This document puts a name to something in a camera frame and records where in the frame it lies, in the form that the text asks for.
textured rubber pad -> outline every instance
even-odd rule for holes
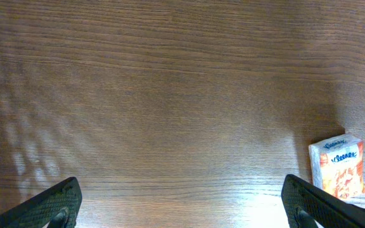
[[[66,211],[64,227],[73,228],[81,201],[79,183],[70,177],[0,215],[0,227],[41,228],[59,212]]]
[[[345,203],[294,175],[287,175],[281,192],[288,223],[298,227],[303,210],[324,227],[365,227],[365,209]]]

wood grain surface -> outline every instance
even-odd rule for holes
[[[365,0],[0,0],[0,213],[76,176],[77,227],[288,227],[285,175],[344,132]]]

tissue package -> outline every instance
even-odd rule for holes
[[[364,142],[352,134],[309,145],[314,185],[343,200],[364,193],[363,151]]]

